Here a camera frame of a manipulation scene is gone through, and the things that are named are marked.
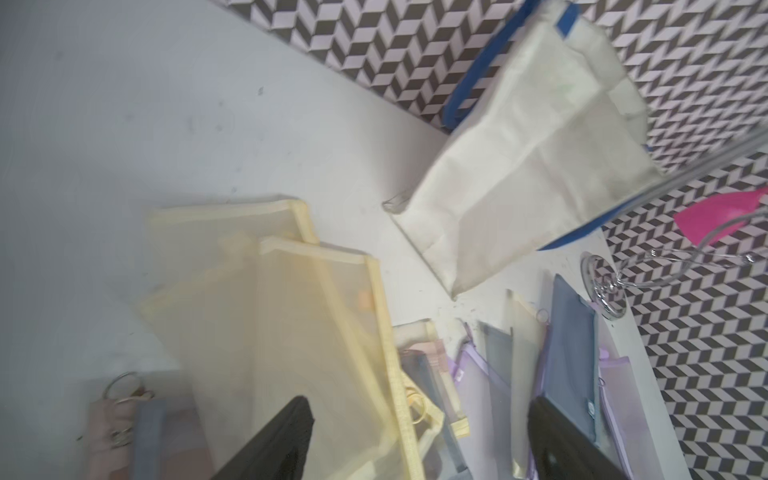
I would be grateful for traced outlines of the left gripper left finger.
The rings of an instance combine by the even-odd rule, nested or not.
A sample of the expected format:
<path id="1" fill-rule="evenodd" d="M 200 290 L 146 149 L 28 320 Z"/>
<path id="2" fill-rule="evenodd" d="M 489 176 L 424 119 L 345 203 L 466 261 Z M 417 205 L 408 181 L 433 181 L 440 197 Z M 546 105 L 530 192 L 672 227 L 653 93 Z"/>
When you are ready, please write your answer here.
<path id="1" fill-rule="evenodd" d="M 314 423 L 308 399 L 294 397 L 212 479 L 301 479 Z"/>

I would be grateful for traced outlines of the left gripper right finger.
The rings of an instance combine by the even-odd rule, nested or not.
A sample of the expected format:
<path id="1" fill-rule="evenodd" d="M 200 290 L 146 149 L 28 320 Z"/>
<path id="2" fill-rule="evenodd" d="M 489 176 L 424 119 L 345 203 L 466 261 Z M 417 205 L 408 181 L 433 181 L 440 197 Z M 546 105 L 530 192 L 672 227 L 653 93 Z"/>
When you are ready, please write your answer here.
<path id="1" fill-rule="evenodd" d="M 531 401 L 527 432 L 539 479 L 625 480 L 627 476 L 543 396 Z"/>

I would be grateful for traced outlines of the large yellow trim mesh pouch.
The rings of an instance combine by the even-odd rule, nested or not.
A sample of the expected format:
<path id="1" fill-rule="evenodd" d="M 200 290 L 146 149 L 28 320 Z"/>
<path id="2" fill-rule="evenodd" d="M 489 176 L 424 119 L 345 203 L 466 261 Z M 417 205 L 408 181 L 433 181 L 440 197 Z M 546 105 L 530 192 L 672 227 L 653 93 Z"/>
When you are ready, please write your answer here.
<path id="1" fill-rule="evenodd" d="M 307 479 L 420 479 L 416 433 L 375 259 L 242 239 L 148 299 L 222 469 L 290 400 L 314 419 Z"/>

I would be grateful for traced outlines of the white canvas bag blue handles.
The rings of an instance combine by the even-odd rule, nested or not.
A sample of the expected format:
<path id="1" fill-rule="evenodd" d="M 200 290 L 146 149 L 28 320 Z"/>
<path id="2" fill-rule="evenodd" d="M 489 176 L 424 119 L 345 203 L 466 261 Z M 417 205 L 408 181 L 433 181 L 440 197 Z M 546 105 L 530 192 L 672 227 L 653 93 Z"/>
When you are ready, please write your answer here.
<path id="1" fill-rule="evenodd" d="M 458 296 L 658 184 L 647 133 L 605 31 L 546 1 L 393 220 Z"/>

